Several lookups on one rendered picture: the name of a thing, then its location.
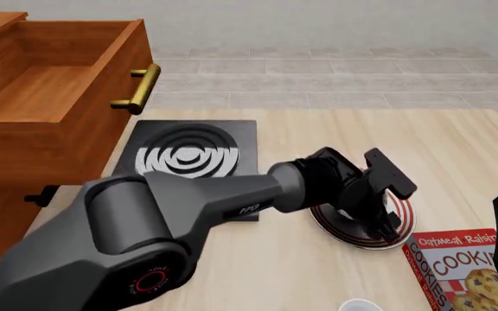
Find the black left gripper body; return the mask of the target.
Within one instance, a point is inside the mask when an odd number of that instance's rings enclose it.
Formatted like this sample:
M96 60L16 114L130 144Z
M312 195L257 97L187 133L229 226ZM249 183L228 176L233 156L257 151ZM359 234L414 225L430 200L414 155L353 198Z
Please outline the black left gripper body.
M384 197L384 190L373 188L367 180L360 179L343 189L337 199L337 209L366 226L387 225Z

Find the flat black stove plate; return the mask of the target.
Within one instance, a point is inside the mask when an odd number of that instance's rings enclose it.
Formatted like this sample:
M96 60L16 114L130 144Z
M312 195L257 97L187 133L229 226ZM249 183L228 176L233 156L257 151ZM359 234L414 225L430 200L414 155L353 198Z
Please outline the flat black stove plate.
M257 122L136 121L114 175L162 171L186 178L256 175Z

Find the white mug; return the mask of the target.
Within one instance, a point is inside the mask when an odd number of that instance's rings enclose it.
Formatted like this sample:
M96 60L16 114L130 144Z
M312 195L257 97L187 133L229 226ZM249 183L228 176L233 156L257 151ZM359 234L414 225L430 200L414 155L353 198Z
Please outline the white mug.
M374 302L369 300L354 298L345 301L337 311L384 311Z

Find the oatmeal raisin cookies box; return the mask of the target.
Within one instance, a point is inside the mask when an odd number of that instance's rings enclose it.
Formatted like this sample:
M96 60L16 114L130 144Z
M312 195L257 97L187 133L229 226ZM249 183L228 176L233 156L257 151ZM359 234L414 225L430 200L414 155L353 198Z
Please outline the oatmeal raisin cookies box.
M414 232L403 245L432 311L498 311L495 230Z

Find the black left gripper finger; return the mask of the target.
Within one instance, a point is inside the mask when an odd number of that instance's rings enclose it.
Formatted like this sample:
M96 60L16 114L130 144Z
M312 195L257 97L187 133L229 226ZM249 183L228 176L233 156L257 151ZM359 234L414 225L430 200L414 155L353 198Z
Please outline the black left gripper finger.
M396 212L389 212L387 209L382 209L379 216L379 231L381 237L387 243L394 243L399 238L397 228L402 225L402 221Z
M371 240L383 240L383 235L381 231L378 230L377 227L375 227L374 225L363 224L362 230Z

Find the open wooden drawer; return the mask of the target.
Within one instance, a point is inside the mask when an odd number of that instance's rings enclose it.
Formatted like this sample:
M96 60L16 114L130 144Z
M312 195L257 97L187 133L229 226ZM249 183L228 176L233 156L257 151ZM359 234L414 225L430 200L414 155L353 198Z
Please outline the open wooden drawer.
M30 69L12 90L6 111L47 134L31 168L54 184L98 178L131 115L112 100L132 97L140 78L130 70L154 63L144 22L23 21L16 42Z

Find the white plate with red rings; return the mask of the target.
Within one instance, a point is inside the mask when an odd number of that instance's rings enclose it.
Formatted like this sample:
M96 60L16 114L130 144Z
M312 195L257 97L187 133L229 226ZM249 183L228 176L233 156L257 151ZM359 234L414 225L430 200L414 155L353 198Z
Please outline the white plate with red rings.
M330 204L312 206L310 214L319 227L335 240L355 248L384 251L406 242L415 230L417 214L409 200L399 199L389 189L383 193L382 204L393 229L398 234L391 242L386 241L379 233L366 229L347 212L338 211Z

